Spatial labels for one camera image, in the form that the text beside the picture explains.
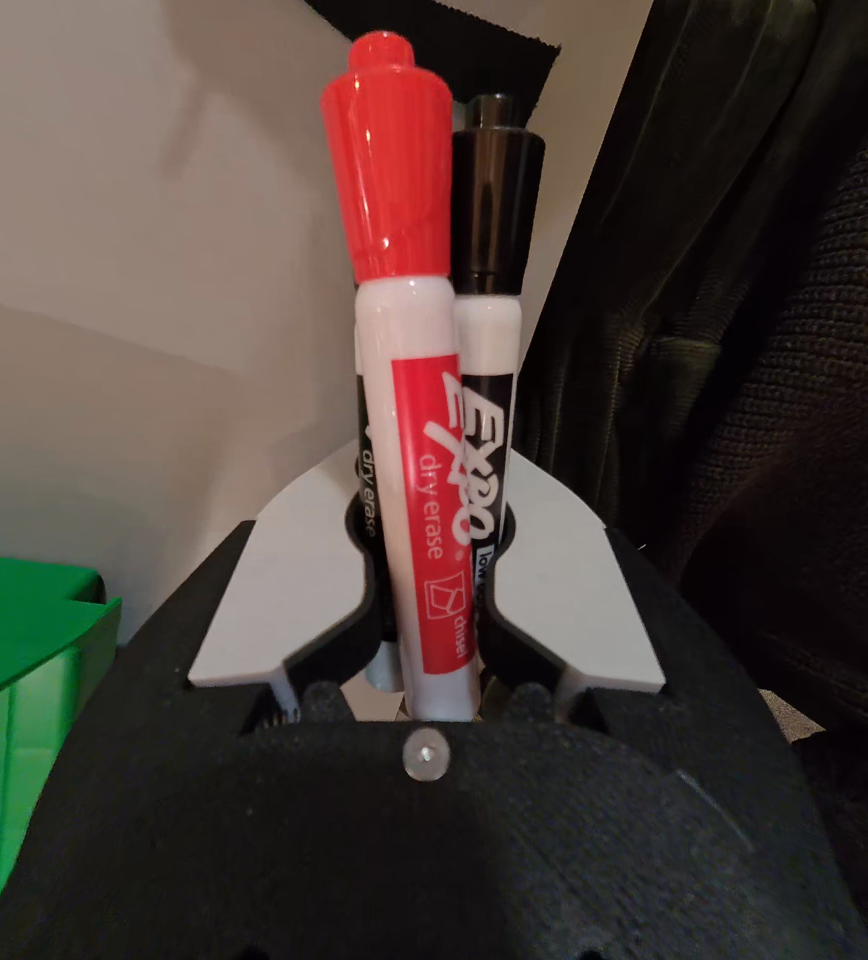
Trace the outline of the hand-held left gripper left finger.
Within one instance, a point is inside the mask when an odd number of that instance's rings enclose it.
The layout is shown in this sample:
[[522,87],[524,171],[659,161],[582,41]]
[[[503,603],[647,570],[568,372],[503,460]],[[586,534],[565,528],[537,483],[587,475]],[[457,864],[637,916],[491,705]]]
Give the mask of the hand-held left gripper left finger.
[[367,597],[367,560],[345,524],[356,453],[335,451],[260,511],[188,672],[194,687],[259,683],[279,706],[300,705],[318,643]]

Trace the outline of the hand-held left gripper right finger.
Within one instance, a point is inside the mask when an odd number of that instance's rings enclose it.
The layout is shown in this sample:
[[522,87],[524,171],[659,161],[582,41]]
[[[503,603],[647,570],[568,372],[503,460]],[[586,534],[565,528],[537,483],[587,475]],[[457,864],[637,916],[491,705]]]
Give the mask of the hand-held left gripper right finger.
[[502,538],[485,570],[479,647],[508,690],[546,689],[568,718],[584,694],[658,694],[666,678],[604,522],[517,452]]

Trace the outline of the black dry erase marker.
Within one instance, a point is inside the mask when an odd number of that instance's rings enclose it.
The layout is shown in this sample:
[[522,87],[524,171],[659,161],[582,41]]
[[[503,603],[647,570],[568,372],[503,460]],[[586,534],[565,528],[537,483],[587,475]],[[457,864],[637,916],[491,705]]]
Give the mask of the black dry erase marker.
[[473,584],[497,554],[522,330],[521,294],[545,154],[508,93],[474,97],[453,134],[451,280],[460,340]]
[[377,690],[403,693],[404,679],[383,536],[376,462],[370,435],[360,341],[356,327],[354,328],[354,363],[357,388],[359,497],[364,513],[364,542],[368,546],[372,558],[377,597],[381,610],[381,642],[377,653],[366,667],[365,675],[367,681]]

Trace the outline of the green plastic bin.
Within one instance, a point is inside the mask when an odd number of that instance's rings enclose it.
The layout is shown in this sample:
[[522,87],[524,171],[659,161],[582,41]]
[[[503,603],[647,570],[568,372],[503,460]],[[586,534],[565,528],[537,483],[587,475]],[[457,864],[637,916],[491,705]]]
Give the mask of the green plastic bin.
[[0,894],[64,740],[115,657],[90,568],[0,557]]

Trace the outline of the red dry erase marker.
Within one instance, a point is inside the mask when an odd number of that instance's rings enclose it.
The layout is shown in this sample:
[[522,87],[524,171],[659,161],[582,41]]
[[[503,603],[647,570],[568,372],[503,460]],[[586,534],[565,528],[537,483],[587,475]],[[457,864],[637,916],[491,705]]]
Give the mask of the red dry erase marker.
[[376,30],[320,100],[355,284],[406,708],[472,721],[480,681],[450,274],[452,95]]

